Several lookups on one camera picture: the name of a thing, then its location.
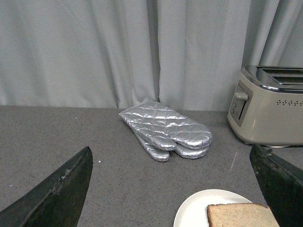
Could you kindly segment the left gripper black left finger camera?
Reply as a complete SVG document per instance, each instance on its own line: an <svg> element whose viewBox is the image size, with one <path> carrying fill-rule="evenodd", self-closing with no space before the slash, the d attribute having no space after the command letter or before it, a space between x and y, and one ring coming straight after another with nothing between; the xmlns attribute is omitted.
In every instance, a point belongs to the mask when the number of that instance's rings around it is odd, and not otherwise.
<svg viewBox="0 0 303 227"><path fill-rule="evenodd" d="M2 227L75 227L86 199L93 156L85 147L0 213Z"/></svg>

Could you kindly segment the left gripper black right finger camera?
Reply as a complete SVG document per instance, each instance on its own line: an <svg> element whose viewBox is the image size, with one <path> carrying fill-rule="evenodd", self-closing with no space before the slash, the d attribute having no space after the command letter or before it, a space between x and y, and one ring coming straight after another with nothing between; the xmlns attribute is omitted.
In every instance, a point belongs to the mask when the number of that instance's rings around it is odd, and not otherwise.
<svg viewBox="0 0 303 227"><path fill-rule="evenodd" d="M281 227L303 225L303 170L254 144L250 162L263 197Z"/></svg>

